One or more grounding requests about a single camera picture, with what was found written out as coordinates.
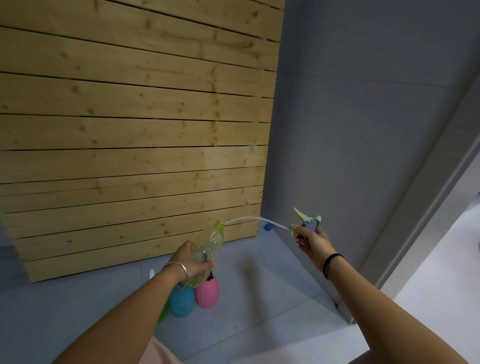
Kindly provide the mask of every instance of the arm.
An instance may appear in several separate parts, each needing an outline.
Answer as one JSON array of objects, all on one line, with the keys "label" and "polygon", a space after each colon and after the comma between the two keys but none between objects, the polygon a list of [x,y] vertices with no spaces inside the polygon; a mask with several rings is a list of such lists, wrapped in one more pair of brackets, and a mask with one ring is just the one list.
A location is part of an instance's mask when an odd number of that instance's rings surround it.
[{"label": "arm", "polygon": [[[292,229],[308,238],[310,248],[299,245],[322,271],[325,260],[336,253],[327,234],[301,226]],[[375,358],[382,363],[466,363],[446,342],[376,289],[342,257],[334,258],[327,271]]]},{"label": "arm", "polygon": [[[211,269],[213,263],[197,263],[185,242],[170,261],[185,265],[190,276]],[[54,364],[138,364],[173,287],[186,279],[177,264],[167,266],[137,289],[75,340]]]}]

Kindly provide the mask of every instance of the green bottle cap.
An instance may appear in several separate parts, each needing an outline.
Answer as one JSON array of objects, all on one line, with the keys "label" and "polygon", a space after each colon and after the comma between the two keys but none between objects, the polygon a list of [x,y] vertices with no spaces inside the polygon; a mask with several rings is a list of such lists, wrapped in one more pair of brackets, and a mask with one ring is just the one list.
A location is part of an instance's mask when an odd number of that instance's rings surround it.
[{"label": "green bottle cap", "polygon": [[221,222],[220,220],[217,220],[215,222],[215,228],[218,229],[218,230],[223,230],[225,228],[225,225],[223,224],[223,222]]}]

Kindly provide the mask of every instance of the silver bangle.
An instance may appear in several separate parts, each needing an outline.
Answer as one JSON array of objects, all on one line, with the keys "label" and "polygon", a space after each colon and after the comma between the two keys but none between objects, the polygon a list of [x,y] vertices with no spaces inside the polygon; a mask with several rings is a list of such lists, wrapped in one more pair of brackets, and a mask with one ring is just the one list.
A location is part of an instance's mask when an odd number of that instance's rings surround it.
[{"label": "silver bangle", "polygon": [[178,265],[179,265],[180,267],[182,267],[183,270],[185,271],[185,274],[187,275],[187,279],[185,280],[184,283],[181,283],[181,286],[182,286],[182,288],[183,288],[183,287],[185,286],[185,284],[187,284],[187,282],[188,282],[188,280],[190,279],[190,277],[189,277],[189,275],[188,275],[187,267],[184,266],[182,263],[179,263],[179,262],[168,262],[167,264],[165,264],[165,265],[162,267],[162,269],[160,270],[160,272],[161,272],[162,270],[164,270],[166,266],[169,266],[169,265],[171,265],[171,264],[178,264]]}]

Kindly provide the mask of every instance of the hand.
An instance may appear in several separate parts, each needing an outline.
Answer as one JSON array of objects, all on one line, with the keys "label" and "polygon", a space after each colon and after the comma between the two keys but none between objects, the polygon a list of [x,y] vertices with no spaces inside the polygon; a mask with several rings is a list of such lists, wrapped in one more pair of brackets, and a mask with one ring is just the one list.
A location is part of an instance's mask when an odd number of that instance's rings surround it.
[{"label": "hand", "polygon": [[303,226],[291,225],[290,228],[298,234],[302,234],[308,239],[310,247],[299,244],[300,239],[295,239],[297,248],[302,250],[319,271],[324,268],[325,260],[332,254],[336,253],[328,235],[322,229],[317,232],[307,230]]},{"label": "hand", "polygon": [[[190,253],[191,243],[192,242],[189,240],[184,242],[172,255],[172,258],[170,258],[169,262],[182,263],[185,268],[187,268],[188,275],[190,277],[193,277],[200,272],[205,272],[206,270],[212,269],[214,267],[214,264],[212,262],[196,262],[192,258],[192,254]],[[176,275],[178,276],[178,283],[184,282],[187,279],[185,271],[178,264],[171,264],[165,268],[165,270],[167,269],[171,269],[172,271],[176,272]]]}]

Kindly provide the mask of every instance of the black hair tie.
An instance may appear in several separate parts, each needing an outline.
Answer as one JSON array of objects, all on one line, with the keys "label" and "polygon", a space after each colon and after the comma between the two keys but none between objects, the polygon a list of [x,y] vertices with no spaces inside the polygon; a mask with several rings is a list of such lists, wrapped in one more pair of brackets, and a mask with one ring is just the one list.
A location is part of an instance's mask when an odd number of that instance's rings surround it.
[{"label": "black hair tie", "polygon": [[333,258],[337,257],[337,256],[341,256],[343,259],[345,259],[345,257],[342,255],[342,254],[339,254],[339,253],[335,253],[335,254],[332,254],[331,256],[329,256],[326,260],[325,260],[325,263],[324,263],[324,277],[328,279],[328,276],[327,276],[327,269],[328,269],[328,266],[330,265],[330,262],[332,261]]}]

